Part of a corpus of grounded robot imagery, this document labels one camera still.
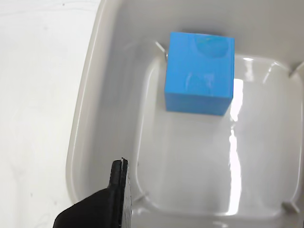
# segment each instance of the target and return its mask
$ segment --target black plastic part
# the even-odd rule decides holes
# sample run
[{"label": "black plastic part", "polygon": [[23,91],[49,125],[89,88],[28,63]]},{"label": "black plastic part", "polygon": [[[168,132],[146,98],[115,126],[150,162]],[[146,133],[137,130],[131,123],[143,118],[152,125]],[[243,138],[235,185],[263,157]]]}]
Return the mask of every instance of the black plastic part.
[{"label": "black plastic part", "polygon": [[109,186],[61,212],[53,228],[120,228],[128,161],[112,163]]}]

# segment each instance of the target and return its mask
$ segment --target cube face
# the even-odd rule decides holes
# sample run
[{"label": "cube face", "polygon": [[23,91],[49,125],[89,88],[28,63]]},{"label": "cube face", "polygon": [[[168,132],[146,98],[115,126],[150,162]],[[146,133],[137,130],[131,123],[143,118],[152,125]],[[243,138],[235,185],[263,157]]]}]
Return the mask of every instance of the cube face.
[{"label": "cube face", "polygon": [[223,115],[233,97],[233,79],[233,38],[171,33],[165,85],[168,111]]}]

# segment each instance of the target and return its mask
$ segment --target white table surface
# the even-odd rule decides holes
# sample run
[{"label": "white table surface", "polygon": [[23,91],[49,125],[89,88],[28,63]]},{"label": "white table surface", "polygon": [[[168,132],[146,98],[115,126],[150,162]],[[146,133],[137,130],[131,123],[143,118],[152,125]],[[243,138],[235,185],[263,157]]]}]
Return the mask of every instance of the white table surface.
[{"label": "white table surface", "polygon": [[0,0],[0,226],[51,228],[99,0]]}]

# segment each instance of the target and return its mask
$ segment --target blue cube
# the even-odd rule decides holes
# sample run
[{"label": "blue cube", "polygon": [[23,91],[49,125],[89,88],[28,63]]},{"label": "blue cube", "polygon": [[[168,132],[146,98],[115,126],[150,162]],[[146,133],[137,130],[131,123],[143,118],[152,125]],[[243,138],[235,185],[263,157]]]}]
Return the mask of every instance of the blue cube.
[{"label": "blue cube", "polygon": [[172,32],[167,111],[224,115],[233,98],[234,39]]}]

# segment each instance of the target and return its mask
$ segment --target white plastic bin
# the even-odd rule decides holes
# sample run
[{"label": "white plastic bin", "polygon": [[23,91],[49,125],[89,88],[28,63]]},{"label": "white plastic bin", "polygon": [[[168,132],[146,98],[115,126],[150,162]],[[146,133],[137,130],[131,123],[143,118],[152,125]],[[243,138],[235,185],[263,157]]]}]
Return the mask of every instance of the white plastic bin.
[{"label": "white plastic bin", "polygon": [[[74,202],[130,161],[134,228],[302,227],[304,1],[102,0],[67,158]],[[235,38],[224,117],[169,113],[171,31]],[[300,213],[282,207],[295,205]]]}]

